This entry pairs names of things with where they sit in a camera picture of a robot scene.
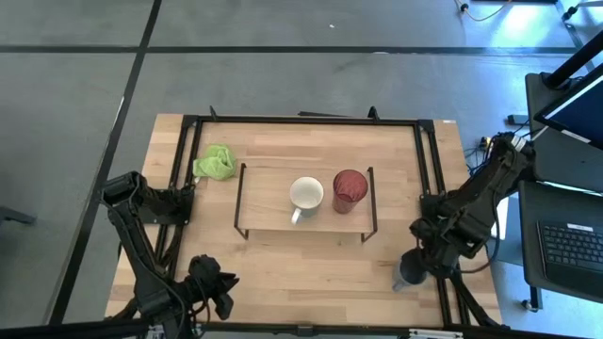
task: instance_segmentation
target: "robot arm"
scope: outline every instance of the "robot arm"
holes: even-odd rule
[[[143,223],[162,220],[172,224],[188,219],[193,192],[190,188],[152,189],[136,172],[107,181],[103,190],[102,203],[136,276],[137,309],[141,317],[162,324],[167,338],[193,337],[190,318],[194,315],[188,311],[196,302],[209,307],[207,300],[213,299],[218,316],[227,319],[234,304],[228,291],[238,282],[235,274],[220,272],[218,262],[206,255],[192,258],[182,282],[170,279],[156,261]]]
[[[421,197],[422,218],[411,225],[421,242],[422,260],[431,274],[449,277],[459,256],[475,257],[490,236],[500,200],[531,179],[534,150],[513,133],[492,139],[489,156],[459,189],[444,196]]]

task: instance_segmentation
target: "wooden tabletop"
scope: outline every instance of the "wooden tabletop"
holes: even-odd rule
[[[151,187],[168,185],[181,121],[181,115],[157,116],[142,170]],[[455,121],[436,121],[435,131],[446,186],[453,189],[467,179],[457,125]],[[427,136],[423,139],[430,183],[436,191]],[[238,164],[244,162],[249,169],[336,173],[373,167],[375,173],[379,231],[365,244],[354,233],[299,230],[253,229],[246,241],[233,227],[239,169],[236,177],[224,182],[202,179],[196,186],[176,279],[187,275],[190,258],[203,253],[215,257],[223,271],[236,273],[240,282],[230,293],[235,307],[227,321],[442,325],[434,278],[398,293],[391,290],[394,264],[416,244],[409,226],[420,214],[418,196],[422,189],[412,128],[205,122],[198,155],[212,143],[229,145]],[[185,159],[189,150],[187,145]],[[184,175],[185,169],[181,169],[181,178]],[[154,244],[157,226],[147,225],[146,230]],[[483,250],[473,260],[462,258],[461,265],[469,269],[486,261]],[[116,314],[133,297],[134,282],[132,269],[122,255],[106,315]],[[486,312],[501,321],[490,270],[464,275],[464,282]],[[453,291],[448,283],[452,317],[459,322]]]

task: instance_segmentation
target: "laptop keyboard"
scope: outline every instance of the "laptop keyboard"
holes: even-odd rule
[[[603,272],[603,234],[539,225],[545,261]]]

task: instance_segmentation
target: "red cup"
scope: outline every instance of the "red cup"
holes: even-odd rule
[[[333,179],[333,192],[333,209],[346,214],[367,195],[367,178],[357,170],[344,169]]]

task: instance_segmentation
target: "green cloth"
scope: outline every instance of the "green cloth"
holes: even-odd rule
[[[228,146],[209,145],[205,155],[195,159],[192,173],[196,177],[208,176],[214,180],[226,180],[236,172],[236,159]]]

